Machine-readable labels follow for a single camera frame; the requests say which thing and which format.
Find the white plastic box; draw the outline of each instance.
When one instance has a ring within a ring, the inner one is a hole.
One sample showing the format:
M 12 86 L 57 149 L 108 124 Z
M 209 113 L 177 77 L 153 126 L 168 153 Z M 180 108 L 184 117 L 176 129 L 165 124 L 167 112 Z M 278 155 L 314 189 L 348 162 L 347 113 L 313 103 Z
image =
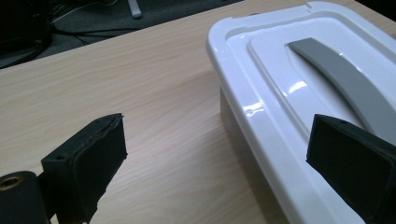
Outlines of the white plastic box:
M 359 119 L 338 91 L 289 42 L 313 37 L 342 53 L 396 108 L 396 41 L 332 3 L 244 18 L 211 28 L 207 51 L 223 91 L 291 223 L 364 223 L 306 160 L 315 114 Z

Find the light wood tabletop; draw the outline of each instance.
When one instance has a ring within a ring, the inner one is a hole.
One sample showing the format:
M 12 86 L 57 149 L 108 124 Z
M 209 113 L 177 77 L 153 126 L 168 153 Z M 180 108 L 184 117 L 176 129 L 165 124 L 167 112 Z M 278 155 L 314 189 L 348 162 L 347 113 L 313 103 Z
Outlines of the light wood tabletop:
M 395 22 L 334 2 L 396 37 Z M 40 174 L 40 160 L 71 135 L 122 113 L 129 156 L 92 223 L 287 223 L 225 132 L 205 42 L 222 18 L 303 3 L 246 0 L 0 70 L 0 176 Z

